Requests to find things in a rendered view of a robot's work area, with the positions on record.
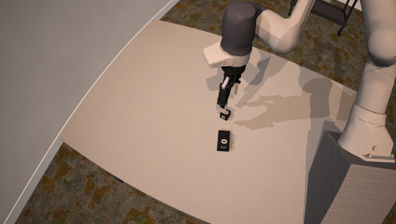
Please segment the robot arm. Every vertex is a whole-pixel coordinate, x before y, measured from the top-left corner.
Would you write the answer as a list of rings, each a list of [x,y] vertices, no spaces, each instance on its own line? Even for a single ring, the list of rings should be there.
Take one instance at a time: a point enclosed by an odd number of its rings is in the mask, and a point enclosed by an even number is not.
[[[276,54],[296,47],[315,0],[298,0],[287,19],[259,3],[226,7],[222,40],[203,49],[210,68],[248,63],[256,37]],[[396,78],[396,0],[360,0],[367,60],[339,145],[365,161],[395,162],[385,110]]]

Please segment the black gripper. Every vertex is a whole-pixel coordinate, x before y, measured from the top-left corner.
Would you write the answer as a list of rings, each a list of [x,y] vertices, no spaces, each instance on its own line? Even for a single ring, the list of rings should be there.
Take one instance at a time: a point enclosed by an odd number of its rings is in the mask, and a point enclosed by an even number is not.
[[[226,114],[229,94],[237,94],[238,84],[241,74],[245,71],[246,64],[241,67],[225,66],[221,67],[224,71],[223,83],[219,84],[219,96],[217,104],[219,105],[219,112]]]

